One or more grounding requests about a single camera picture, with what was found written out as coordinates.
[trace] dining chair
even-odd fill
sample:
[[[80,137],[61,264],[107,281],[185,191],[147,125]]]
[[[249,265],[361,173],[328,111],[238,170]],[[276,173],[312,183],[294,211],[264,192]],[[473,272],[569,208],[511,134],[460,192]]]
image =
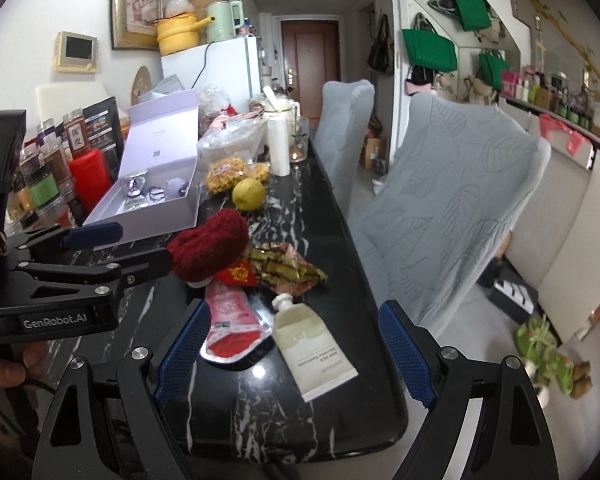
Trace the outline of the dining chair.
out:
[[[373,107],[374,86],[366,79],[355,83],[329,81],[322,87],[322,114],[314,149],[344,218]]]
[[[351,226],[376,303],[397,300],[439,336],[550,155],[546,140],[498,108],[414,96],[386,183]]]

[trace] gold picture frame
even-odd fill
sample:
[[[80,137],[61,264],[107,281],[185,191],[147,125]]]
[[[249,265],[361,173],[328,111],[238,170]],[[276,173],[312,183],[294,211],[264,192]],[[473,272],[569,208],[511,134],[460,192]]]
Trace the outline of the gold picture frame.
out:
[[[110,10],[113,50],[158,50],[162,0],[111,0]]]

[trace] wooden door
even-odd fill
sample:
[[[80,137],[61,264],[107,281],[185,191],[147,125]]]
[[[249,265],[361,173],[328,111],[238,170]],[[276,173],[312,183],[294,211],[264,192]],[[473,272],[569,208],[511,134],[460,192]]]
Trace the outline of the wooden door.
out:
[[[291,97],[300,103],[300,112],[309,118],[310,127],[317,128],[322,86],[340,80],[338,22],[282,22],[282,43],[285,83],[294,89]]]

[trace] glass cup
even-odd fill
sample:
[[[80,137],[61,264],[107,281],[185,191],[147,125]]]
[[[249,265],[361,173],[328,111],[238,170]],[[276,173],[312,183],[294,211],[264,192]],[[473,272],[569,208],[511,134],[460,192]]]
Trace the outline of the glass cup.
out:
[[[289,162],[302,162],[309,151],[309,119],[288,119],[286,125],[289,132]]]

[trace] yellow pot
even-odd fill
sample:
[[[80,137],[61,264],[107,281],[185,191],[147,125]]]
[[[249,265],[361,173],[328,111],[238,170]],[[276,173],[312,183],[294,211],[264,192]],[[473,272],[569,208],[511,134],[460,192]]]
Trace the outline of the yellow pot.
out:
[[[158,22],[158,45],[160,54],[168,56],[181,50],[198,46],[198,30],[213,21],[213,17],[198,21],[195,14],[184,13]]]

